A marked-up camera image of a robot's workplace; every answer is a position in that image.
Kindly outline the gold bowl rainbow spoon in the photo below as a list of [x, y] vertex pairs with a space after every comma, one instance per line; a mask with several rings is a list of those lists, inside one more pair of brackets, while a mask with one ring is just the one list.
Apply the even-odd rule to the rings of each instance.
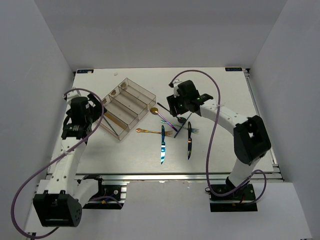
[[160, 118], [161, 118], [163, 121], [165, 121], [175, 132], [178, 131], [162, 114], [159, 113], [158, 108], [152, 107], [152, 108], [150, 109], [150, 112], [151, 112], [153, 115], [156, 115], [156, 116], [160, 117]]

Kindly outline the black spoon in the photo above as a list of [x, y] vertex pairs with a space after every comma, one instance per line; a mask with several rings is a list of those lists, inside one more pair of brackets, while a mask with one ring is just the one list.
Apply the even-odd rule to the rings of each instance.
[[[160, 106], [161, 108], [163, 108], [164, 110], [166, 110], [167, 112], [170, 113], [170, 110], [168, 108], [166, 108], [165, 106], [163, 106], [162, 104], [160, 104], [159, 102], [156, 103], [158, 106]], [[184, 118], [184, 117], [178, 117], [176, 116], [176, 119], [177, 121], [180, 123], [180, 124], [185, 124], [187, 119]]]

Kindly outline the black knife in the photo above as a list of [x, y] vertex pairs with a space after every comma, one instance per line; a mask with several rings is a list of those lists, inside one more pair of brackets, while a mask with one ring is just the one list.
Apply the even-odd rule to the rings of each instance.
[[187, 159], [189, 160], [192, 154], [192, 125], [191, 122], [188, 122], [188, 145], [187, 145]]

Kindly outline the blue knife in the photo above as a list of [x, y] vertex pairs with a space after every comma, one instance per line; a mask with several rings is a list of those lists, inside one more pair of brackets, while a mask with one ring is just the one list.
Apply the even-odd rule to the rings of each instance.
[[161, 153], [160, 153], [160, 164], [162, 165], [165, 161], [166, 156], [166, 143], [165, 143], [165, 127], [161, 126]]

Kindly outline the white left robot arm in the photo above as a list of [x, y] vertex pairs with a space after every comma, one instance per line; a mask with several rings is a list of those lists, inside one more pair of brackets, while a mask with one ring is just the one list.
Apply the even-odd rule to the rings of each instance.
[[102, 118], [106, 109], [92, 93], [87, 96], [68, 93], [66, 100], [69, 109], [62, 125], [62, 158], [56, 162], [44, 191], [33, 198], [33, 206], [44, 227], [77, 227], [89, 198], [99, 200], [106, 193], [106, 187], [95, 180], [75, 180], [92, 125]]

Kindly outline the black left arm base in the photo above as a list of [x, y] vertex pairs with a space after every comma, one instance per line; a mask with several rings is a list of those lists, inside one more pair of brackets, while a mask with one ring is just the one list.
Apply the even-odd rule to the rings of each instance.
[[78, 184], [84, 180], [93, 180], [97, 185], [97, 192], [89, 198], [83, 209], [88, 210], [121, 210], [125, 197], [125, 186], [119, 183], [108, 183], [101, 175], [85, 175], [77, 180]]

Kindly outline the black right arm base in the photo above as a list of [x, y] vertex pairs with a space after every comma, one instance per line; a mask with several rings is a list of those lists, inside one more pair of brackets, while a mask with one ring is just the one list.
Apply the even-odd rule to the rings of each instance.
[[223, 197], [215, 196], [206, 187], [205, 192], [209, 194], [209, 206], [212, 213], [231, 213], [231, 212], [257, 212], [257, 204], [251, 203], [256, 200], [254, 187], [252, 184]]

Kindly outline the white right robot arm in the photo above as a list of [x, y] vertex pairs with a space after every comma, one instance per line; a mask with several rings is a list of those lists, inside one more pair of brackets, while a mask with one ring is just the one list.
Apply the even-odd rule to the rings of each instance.
[[174, 80], [170, 83], [173, 94], [167, 97], [170, 113], [175, 117], [192, 112], [214, 121], [233, 136], [236, 155], [234, 167], [225, 181], [224, 192], [214, 192], [217, 197], [236, 200], [244, 193], [244, 185], [253, 175], [254, 168], [271, 148], [271, 142], [262, 118], [246, 117], [222, 106], [209, 94], [199, 94], [191, 80]]

